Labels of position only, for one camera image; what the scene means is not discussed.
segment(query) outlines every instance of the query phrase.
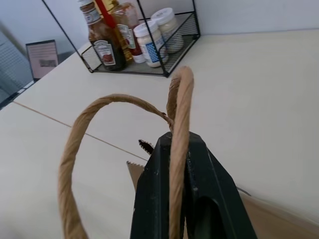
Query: sauce bottle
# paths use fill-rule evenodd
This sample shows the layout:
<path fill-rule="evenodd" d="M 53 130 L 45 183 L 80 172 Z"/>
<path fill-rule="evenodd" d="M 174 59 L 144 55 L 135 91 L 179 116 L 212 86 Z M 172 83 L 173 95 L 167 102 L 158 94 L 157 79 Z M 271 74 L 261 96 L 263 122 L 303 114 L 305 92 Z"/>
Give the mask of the sauce bottle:
<path fill-rule="evenodd" d="M 94 2 L 96 3 L 97 7 L 97 11 L 99 12 L 100 15 L 102 15 L 102 17 L 105 19 L 105 12 L 103 12 L 103 9 L 105 9 L 105 11 L 108 12 L 108 14 L 111 14 L 111 10 L 112 8 L 114 8 L 114 6 L 117 6 L 119 3 L 116 0 L 94 0 Z M 125 41 L 125 39 L 123 38 L 123 36 L 121 35 L 118 27 L 115 25 L 114 21 L 112 22 L 108 22 L 108 20 L 110 20 L 109 17 L 107 17 L 106 23 L 108 26 L 110 26 L 111 28 L 114 29 L 115 31 L 115 35 L 118 38 L 121 47 L 123 49 L 124 55 L 125 55 L 125 59 L 127 62 L 131 61 L 133 59 L 132 54 L 128 48 L 128 45 Z"/>
<path fill-rule="evenodd" d="M 115 32 L 101 19 L 93 0 L 78 0 L 89 27 L 89 41 L 107 70 L 121 70 L 126 60 Z"/>
<path fill-rule="evenodd" d="M 129 46 L 134 61 L 136 63 L 145 62 L 141 48 L 133 34 L 133 29 L 140 24 L 135 7 L 129 2 L 117 5 L 112 9 L 112 16 Z"/>

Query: black wire rack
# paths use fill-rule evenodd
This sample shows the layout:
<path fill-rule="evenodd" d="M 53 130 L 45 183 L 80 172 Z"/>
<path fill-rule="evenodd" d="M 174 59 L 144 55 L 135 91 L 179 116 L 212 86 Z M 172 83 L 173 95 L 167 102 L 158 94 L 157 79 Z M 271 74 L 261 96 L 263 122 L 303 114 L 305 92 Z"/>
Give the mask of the black wire rack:
<path fill-rule="evenodd" d="M 138 75 L 155 75 L 155 76 L 165 76 L 169 77 L 169 75 L 173 72 L 175 67 L 179 64 L 179 62 L 183 59 L 183 57 L 187 54 L 189 49 L 194 45 L 194 43 L 199 39 L 200 37 L 200 30 L 199 30 L 199 24 L 198 24 L 198 18 L 196 14 L 196 7 L 195 2 L 192 0 L 193 5 L 193 11 L 188 12 L 181 12 L 175 14 L 175 17 L 178 22 L 178 28 L 176 31 L 164 42 L 164 44 L 157 50 L 156 47 L 154 49 L 156 50 L 156 54 L 158 56 L 158 59 L 160 61 L 160 66 L 157 68 L 152 68 L 148 66 L 146 63 L 135 63 L 134 61 L 131 61 L 127 67 L 121 71 L 110 71 L 107 70 L 104 67 L 104 64 L 102 62 L 102 59 L 98 56 L 95 49 L 93 48 L 93 45 L 89 46 L 86 50 L 84 50 L 82 53 L 80 53 L 72 41 L 70 40 L 69 36 L 59 23 L 59 21 L 56 19 L 53 12 L 50 10 L 48 5 L 46 4 L 45 0 L 42 0 L 54 20 L 57 22 L 67 39 L 70 41 L 72 47 L 76 51 L 76 53 L 79 55 L 79 57 L 82 59 L 85 66 L 88 68 L 88 70 L 91 73 L 94 72 L 107 72 L 107 73 L 120 73 L 120 74 L 138 74 Z M 146 18 L 145 13 L 143 11 L 142 5 L 139 0 L 137 0 L 137 3 L 139 5 L 139 8 L 141 10 L 143 18 L 140 19 L 140 22 L 145 22 L 148 32 L 150 34 L 150 37 L 153 42 L 153 46 L 155 46 L 154 39 L 152 37 L 150 28 L 148 26 L 147 21 L 149 18 Z M 160 52 L 163 47 L 165 46 L 173 46 L 176 45 L 176 41 L 180 41 L 180 49 L 176 51 L 175 53 L 168 53 L 168 60 L 163 61 Z"/>

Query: countertop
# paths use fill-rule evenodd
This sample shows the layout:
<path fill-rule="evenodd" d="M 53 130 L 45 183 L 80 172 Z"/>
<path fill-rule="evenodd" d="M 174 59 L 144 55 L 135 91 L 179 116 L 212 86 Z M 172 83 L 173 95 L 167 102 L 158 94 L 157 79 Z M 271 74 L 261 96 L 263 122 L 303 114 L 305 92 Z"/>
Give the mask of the countertop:
<path fill-rule="evenodd" d="M 62 238 L 57 169 L 70 128 L 11 103 L 0 111 L 0 231 Z M 90 238 L 129 238 L 135 191 L 126 161 L 146 161 L 85 135 L 72 189 Z"/>
<path fill-rule="evenodd" d="M 190 130 L 199 134 L 252 195 L 319 219 L 319 30 L 203 36 L 179 66 L 195 76 Z M 16 104 L 72 126 L 95 99 L 140 97 L 165 112 L 170 79 L 89 73 L 73 54 Z M 158 116 L 114 103 L 89 136 L 148 159 L 138 139 L 155 144 L 169 131 Z"/>

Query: twisted paper handle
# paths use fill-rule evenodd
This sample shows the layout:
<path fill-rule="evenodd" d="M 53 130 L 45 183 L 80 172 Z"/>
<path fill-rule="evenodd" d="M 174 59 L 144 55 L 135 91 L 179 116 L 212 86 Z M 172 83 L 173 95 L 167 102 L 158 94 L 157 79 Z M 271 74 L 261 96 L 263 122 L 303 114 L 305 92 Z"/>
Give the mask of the twisted paper handle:
<path fill-rule="evenodd" d="M 154 113 L 167 121 L 170 130 L 174 130 L 169 167 L 169 238 L 179 238 L 180 209 L 189 141 L 189 112 L 193 85 L 193 73 L 188 67 L 182 67 L 173 76 L 166 106 L 168 116 L 142 99 L 113 94 L 97 99 L 76 119 L 66 142 L 58 173 L 58 203 L 65 239 L 88 239 L 72 193 L 72 171 L 76 154 L 90 121 L 100 108 L 112 102 L 131 103 Z"/>

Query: brown paper bag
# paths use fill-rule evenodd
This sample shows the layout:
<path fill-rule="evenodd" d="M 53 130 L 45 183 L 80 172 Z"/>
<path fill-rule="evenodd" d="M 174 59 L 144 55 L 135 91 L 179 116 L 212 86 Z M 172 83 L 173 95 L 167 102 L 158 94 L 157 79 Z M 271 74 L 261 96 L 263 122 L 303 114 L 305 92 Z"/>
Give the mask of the brown paper bag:
<path fill-rule="evenodd" d="M 136 191 L 144 167 L 130 162 L 127 166 Z M 319 239 L 319 225 L 244 193 L 240 196 L 258 239 Z"/>

